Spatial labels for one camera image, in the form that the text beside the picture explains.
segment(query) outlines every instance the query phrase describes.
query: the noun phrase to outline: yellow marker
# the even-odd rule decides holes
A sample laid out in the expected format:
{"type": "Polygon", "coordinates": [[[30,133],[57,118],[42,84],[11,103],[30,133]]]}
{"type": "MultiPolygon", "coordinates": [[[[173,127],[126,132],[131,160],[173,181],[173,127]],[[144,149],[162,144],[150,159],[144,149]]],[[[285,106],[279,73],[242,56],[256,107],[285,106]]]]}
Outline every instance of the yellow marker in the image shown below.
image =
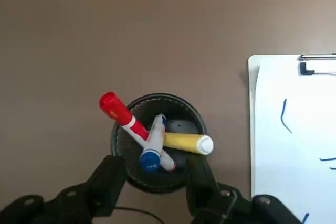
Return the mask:
{"type": "Polygon", "coordinates": [[[214,149],[214,142],[208,135],[166,132],[163,146],[208,155],[214,149]]]}

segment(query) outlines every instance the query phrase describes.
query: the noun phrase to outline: blue line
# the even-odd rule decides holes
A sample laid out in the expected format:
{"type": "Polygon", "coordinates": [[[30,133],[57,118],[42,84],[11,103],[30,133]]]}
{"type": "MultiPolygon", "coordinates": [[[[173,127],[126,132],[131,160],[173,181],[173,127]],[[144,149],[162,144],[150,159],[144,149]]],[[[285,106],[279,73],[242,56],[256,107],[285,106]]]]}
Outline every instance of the blue line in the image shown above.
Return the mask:
{"type": "Polygon", "coordinates": [[[332,161],[332,160],[336,160],[336,157],[332,157],[332,158],[320,158],[320,161],[332,161]]]}
{"type": "Polygon", "coordinates": [[[282,112],[281,112],[280,119],[281,119],[281,122],[282,122],[283,126],[284,126],[284,127],[291,133],[291,134],[293,134],[292,131],[289,129],[289,127],[287,127],[287,125],[285,125],[285,122],[283,121],[283,120],[284,120],[283,115],[285,114],[286,103],[287,103],[287,98],[283,101],[283,106],[282,106],[282,112]]]}
{"type": "Polygon", "coordinates": [[[308,219],[308,217],[309,217],[309,213],[306,213],[305,217],[303,218],[302,224],[306,223],[306,220],[308,219]]]}
{"type": "Polygon", "coordinates": [[[143,153],[145,153],[145,152],[155,152],[155,153],[157,153],[160,156],[160,153],[157,150],[155,150],[155,149],[147,149],[143,153]]]}

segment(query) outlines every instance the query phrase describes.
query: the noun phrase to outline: red marker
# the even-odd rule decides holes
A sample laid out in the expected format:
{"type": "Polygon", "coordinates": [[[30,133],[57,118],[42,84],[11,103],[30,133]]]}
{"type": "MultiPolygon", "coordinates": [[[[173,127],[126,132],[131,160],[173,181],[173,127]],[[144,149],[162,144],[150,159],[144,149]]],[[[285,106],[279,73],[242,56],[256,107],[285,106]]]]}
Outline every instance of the red marker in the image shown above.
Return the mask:
{"type": "MultiPolygon", "coordinates": [[[[114,92],[104,94],[99,100],[99,107],[106,115],[120,124],[142,148],[147,146],[148,142],[146,142],[146,140],[149,135],[148,131],[119,100],[114,92]]],[[[160,165],[169,172],[176,167],[173,159],[164,150],[161,152],[160,165]]]]}

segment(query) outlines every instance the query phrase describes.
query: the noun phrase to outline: screw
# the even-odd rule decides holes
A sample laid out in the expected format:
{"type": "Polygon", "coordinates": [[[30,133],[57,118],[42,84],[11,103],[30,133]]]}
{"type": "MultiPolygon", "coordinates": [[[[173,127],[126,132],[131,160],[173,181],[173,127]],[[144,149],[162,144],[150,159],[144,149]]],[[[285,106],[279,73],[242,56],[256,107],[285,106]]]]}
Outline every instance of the screw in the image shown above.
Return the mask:
{"type": "Polygon", "coordinates": [[[28,199],[24,202],[24,205],[25,206],[31,205],[32,203],[34,203],[34,201],[35,201],[34,199],[28,199]]]}
{"type": "Polygon", "coordinates": [[[267,204],[269,205],[271,203],[271,200],[269,198],[266,198],[266,197],[260,197],[259,198],[259,201],[263,204],[267,204]]]}
{"type": "Polygon", "coordinates": [[[224,197],[229,197],[231,195],[231,193],[228,190],[221,190],[220,195],[222,195],[224,197]]]}
{"type": "Polygon", "coordinates": [[[74,196],[74,195],[76,195],[76,192],[75,192],[75,191],[70,191],[70,192],[68,192],[68,194],[67,194],[68,197],[72,197],[72,196],[74,196]]]}

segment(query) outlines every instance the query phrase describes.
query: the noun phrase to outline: blue marker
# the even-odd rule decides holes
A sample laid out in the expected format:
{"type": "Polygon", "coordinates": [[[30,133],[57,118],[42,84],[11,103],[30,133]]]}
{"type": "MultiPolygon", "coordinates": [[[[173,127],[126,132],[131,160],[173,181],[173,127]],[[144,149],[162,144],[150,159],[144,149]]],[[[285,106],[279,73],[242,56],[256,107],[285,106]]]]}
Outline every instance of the blue marker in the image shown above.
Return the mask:
{"type": "Polygon", "coordinates": [[[160,167],[165,128],[166,117],[163,114],[157,115],[148,136],[148,143],[140,156],[140,166],[146,172],[154,172],[160,167]]]}

